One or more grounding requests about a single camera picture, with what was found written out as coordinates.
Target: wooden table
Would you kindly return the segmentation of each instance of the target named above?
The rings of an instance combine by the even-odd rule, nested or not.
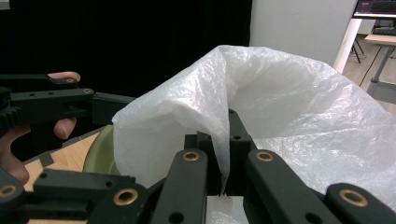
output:
[[[71,170],[81,172],[83,168],[83,164],[85,161],[85,157],[87,156],[88,150],[96,138],[98,133],[95,133],[91,136],[88,136],[75,144],[72,144],[68,147],[64,147],[60,150],[57,150],[50,154],[53,160],[53,164],[46,166],[46,168],[51,169],[61,169],[61,170]],[[27,168],[30,179],[29,182],[24,186],[26,190],[33,190],[33,183],[37,179],[37,177],[43,171],[42,162],[37,159],[25,165]],[[30,220],[31,224],[75,224],[75,223],[86,223],[86,221],[61,221],[61,220]]]
[[[380,81],[379,79],[390,54],[396,48],[396,36],[367,35],[364,40],[367,43],[376,44],[386,49],[384,58],[382,59],[381,64],[378,66],[374,77],[371,79],[367,93],[373,96],[373,98],[376,100],[396,105],[396,84]]]

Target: finger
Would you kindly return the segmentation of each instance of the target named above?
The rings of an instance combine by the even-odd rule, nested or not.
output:
[[[71,77],[71,78],[75,79],[76,81],[81,80],[81,77],[79,76],[79,74],[75,73],[75,72],[50,73],[50,74],[48,74],[48,76],[52,77],[52,78]]]
[[[53,127],[53,133],[61,139],[67,139],[77,123],[76,118],[60,119]]]
[[[29,180],[29,172],[26,167],[11,151],[1,156],[0,164],[6,172],[21,181],[23,185]]]
[[[12,154],[11,144],[15,139],[29,132],[29,125],[24,125],[11,129],[0,138],[0,166],[5,171],[19,179],[23,184],[29,180],[29,173],[23,163]]]

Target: white plastic bag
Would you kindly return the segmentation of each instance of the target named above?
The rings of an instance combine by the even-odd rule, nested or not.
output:
[[[258,148],[278,153],[305,184],[364,188],[396,211],[395,118],[326,63],[268,48],[219,46],[113,118],[122,175],[164,178],[184,134],[212,135],[229,173],[228,108]]]

